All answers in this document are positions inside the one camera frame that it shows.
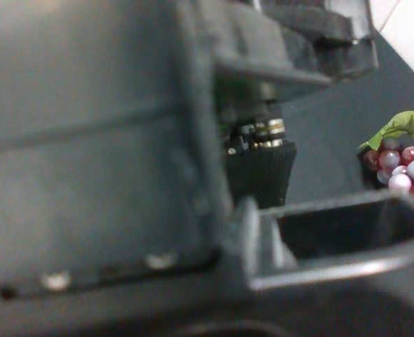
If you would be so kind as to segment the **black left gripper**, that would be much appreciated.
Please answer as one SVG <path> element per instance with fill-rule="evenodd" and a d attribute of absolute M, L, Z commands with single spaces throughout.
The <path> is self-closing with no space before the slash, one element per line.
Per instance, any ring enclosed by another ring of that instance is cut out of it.
<path fill-rule="evenodd" d="M 249 297 L 220 130 L 376 65 L 367 1 L 0 1 L 0 336 Z"/>

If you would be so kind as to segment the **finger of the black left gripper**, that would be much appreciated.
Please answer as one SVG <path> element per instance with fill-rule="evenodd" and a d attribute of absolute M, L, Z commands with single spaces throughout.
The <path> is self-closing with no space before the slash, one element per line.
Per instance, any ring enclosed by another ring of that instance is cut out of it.
<path fill-rule="evenodd" d="M 254 291 L 363 278 L 414 264 L 414 197 L 387 190 L 248 211 L 240 238 Z"/>

